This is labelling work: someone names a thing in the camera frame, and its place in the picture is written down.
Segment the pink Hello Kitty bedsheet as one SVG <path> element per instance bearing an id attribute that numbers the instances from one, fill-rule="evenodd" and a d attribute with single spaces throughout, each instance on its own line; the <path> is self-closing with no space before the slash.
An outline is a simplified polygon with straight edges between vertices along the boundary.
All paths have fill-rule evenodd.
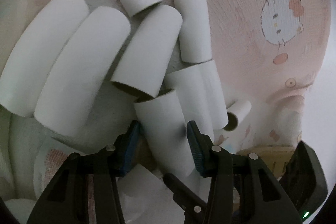
<path id="1" fill-rule="evenodd" d="M 1 74 L 24 30 L 50 1 L 1 0 Z M 134 102 L 140 97 L 116 88 L 111 78 L 148 13 L 160 5 L 175 8 L 174 0 L 163 0 L 129 17 L 120 0 L 84 1 L 88 16 L 100 6 L 119 10 L 129 20 L 131 31 L 100 86 L 84 126 L 74 136 L 46 128 L 34 113 L 21 117 L 1 105 L 1 198 L 24 218 L 30 216 L 71 153 L 96 153 L 123 134 L 131 121 L 138 120 Z M 305 93 L 325 56 L 331 0 L 207 0 L 207 6 L 211 60 L 217 66 L 226 108 L 237 100 L 252 104 L 234 131 L 215 131 L 213 142 L 233 153 L 256 146 L 296 147 L 302 135 Z M 182 61 L 178 36 L 165 75 L 197 64 Z M 159 93 L 170 89 L 164 79 Z M 183 222 L 183 210 L 164 185 L 164 174 L 143 135 L 131 170 L 117 179 L 125 222 Z M 196 168 L 179 179 L 199 196 L 207 196 L 210 181 Z"/>

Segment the brown cardboard box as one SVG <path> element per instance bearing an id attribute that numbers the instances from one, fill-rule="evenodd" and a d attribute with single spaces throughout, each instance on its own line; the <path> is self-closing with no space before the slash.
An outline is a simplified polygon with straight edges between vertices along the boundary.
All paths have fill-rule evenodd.
<path id="1" fill-rule="evenodd" d="M 256 146 L 240 150 L 237 155 L 247 156 L 250 153 L 257 154 L 267 165 L 276 179 L 285 173 L 286 165 L 295 152 L 295 147 L 287 146 Z"/>

